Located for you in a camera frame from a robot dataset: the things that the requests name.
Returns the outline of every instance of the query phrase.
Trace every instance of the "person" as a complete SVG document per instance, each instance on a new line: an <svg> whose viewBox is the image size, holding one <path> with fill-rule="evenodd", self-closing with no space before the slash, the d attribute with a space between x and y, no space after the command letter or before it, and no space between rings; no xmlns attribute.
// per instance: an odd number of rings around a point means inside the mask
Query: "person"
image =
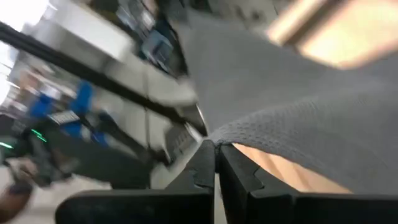
<svg viewBox="0 0 398 224"><path fill-rule="evenodd" d="M22 159L20 168L16 172L14 183L0 195L0 223L6 223L18 216L32 196L34 187L31 180L37 169L29 159Z"/></svg>

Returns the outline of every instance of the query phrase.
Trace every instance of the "wooden surface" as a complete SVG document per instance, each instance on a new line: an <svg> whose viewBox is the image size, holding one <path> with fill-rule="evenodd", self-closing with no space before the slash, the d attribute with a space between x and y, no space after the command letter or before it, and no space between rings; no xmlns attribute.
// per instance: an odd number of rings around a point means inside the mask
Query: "wooden surface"
<svg viewBox="0 0 398 224"><path fill-rule="evenodd" d="M280 45L292 30L302 24L306 14L319 8L322 2L295 2L270 26L267 32L270 40ZM398 1L346 1L296 47L302 55L340 69L369 63L398 49ZM235 147L299 191L349 193L348 189L280 156L239 144Z"/></svg>

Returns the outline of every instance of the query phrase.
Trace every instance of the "gray fabric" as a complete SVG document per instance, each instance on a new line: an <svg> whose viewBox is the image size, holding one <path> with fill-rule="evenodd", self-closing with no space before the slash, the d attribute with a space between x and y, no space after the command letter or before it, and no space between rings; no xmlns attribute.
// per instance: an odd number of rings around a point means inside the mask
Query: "gray fabric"
<svg viewBox="0 0 398 224"><path fill-rule="evenodd" d="M335 70L210 17L178 30L211 138L278 154L359 194L398 194L398 55Z"/></svg>

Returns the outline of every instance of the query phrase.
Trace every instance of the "blue object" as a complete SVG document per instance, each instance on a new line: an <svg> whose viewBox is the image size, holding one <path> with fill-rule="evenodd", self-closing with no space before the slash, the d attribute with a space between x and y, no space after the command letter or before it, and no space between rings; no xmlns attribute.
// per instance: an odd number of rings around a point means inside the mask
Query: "blue object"
<svg viewBox="0 0 398 224"><path fill-rule="evenodd" d="M93 89L88 82L81 82L77 97L73 100L69 109L76 114L87 114L89 112ZM29 114L34 118L43 118L51 112L53 99L41 93L39 99L30 107ZM62 127L71 136L81 138L81 124L65 124ZM91 139L107 146L104 133L92 133Z"/></svg>

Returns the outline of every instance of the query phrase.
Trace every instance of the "green light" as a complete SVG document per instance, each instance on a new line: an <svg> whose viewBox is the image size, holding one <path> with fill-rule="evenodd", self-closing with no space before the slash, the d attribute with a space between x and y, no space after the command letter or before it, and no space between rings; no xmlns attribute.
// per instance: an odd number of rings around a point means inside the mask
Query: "green light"
<svg viewBox="0 0 398 224"><path fill-rule="evenodd" d="M38 132L38 131L36 131L36 130L34 130L34 129L32 129L32 131L33 131L35 134L37 134L38 136L41 136L41 135L42 135L40 132Z"/></svg>
<svg viewBox="0 0 398 224"><path fill-rule="evenodd" d="M43 140L44 142L47 142L42 136L37 136L39 139Z"/></svg>
<svg viewBox="0 0 398 224"><path fill-rule="evenodd" d="M10 146L10 145L8 145L8 144L6 144L4 142L0 142L0 146L4 146L4 147L6 147L8 149L12 149L13 148L12 146Z"/></svg>

